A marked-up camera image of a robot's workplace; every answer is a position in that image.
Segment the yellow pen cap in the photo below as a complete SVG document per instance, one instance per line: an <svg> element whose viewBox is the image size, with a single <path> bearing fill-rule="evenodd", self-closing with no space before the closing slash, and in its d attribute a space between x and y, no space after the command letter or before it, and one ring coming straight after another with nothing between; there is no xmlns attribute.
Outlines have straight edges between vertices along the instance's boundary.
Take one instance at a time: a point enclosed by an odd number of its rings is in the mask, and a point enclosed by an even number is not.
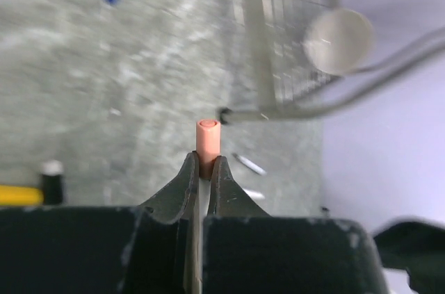
<svg viewBox="0 0 445 294"><path fill-rule="evenodd" d="M43 192L38 188L23 186L0 186L2 206L26 206L43 204Z"/></svg>

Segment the black pen cap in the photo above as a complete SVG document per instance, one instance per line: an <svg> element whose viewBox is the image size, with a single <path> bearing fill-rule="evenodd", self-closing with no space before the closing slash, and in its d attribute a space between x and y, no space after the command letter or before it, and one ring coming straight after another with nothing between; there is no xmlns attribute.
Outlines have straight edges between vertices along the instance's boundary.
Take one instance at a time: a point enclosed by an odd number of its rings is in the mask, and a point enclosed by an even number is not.
<svg viewBox="0 0 445 294"><path fill-rule="evenodd" d="M65 201L64 167L60 161L45 161L40 170L40 187L44 205L60 205Z"/></svg>

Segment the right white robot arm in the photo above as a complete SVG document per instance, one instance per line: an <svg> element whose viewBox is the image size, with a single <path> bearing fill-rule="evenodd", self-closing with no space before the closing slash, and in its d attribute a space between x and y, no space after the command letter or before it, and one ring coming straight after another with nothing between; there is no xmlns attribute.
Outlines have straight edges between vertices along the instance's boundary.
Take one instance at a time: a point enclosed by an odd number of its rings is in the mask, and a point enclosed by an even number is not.
<svg viewBox="0 0 445 294"><path fill-rule="evenodd" d="M421 220L394 222L373 236L382 265L403 270L416 293L444 292L444 227Z"/></svg>

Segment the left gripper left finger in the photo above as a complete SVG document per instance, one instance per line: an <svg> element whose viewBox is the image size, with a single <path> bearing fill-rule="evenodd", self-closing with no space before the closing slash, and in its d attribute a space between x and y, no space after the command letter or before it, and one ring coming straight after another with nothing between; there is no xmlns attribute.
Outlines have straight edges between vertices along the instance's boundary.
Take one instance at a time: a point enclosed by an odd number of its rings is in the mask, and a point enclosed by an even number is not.
<svg viewBox="0 0 445 294"><path fill-rule="evenodd" d="M199 161L138 206L1 208L2 293L199 293Z"/></svg>

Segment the orange pen cap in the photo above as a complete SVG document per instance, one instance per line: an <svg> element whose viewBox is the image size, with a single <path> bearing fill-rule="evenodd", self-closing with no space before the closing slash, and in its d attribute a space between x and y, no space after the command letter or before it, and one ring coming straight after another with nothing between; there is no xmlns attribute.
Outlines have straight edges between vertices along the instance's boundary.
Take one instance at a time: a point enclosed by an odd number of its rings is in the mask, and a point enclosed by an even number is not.
<svg viewBox="0 0 445 294"><path fill-rule="evenodd" d="M196 123L196 152L200 163L200 178L209 180L216 158L220 155L221 125L215 119Z"/></svg>

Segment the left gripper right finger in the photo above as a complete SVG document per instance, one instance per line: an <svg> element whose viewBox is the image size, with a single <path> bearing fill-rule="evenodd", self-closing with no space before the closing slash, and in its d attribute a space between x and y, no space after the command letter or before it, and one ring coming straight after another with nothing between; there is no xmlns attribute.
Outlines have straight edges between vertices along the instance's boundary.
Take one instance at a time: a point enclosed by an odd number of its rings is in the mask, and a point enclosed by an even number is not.
<svg viewBox="0 0 445 294"><path fill-rule="evenodd" d="M203 226L205 293L387 293L373 239L356 222L280 218L259 208L225 157Z"/></svg>

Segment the black cap marker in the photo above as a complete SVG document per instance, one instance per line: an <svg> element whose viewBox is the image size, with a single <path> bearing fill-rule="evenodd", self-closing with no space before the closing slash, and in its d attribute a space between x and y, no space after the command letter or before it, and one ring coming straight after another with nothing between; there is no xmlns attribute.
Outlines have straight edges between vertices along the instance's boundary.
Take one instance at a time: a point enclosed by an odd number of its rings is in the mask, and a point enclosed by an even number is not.
<svg viewBox="0 0 445 294"><path fill-rule="evenodd" d="M246 168L248 168L249 170L253 171L254 173L260 175L260 176L265 176L267 174L267 171L265 171L265 169L261 168L260 166L258 166L256 163L253 163L251 160L249 160L248 158L239 155L237 153L233 153L232 156L242 165L244 165Z"/></svg>

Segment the yellow cap marker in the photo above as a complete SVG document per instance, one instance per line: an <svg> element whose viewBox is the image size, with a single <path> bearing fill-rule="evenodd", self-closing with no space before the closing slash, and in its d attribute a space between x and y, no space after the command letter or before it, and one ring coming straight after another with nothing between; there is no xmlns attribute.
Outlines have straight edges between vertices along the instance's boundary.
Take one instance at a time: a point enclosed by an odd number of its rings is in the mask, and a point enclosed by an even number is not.
<svg viewBox="0 0 445 294"><path fill-rule="evenodd" d="M255 190L249 190L244 188L243 191L253 200L264 200L266 197L263 193Z"/></svg>

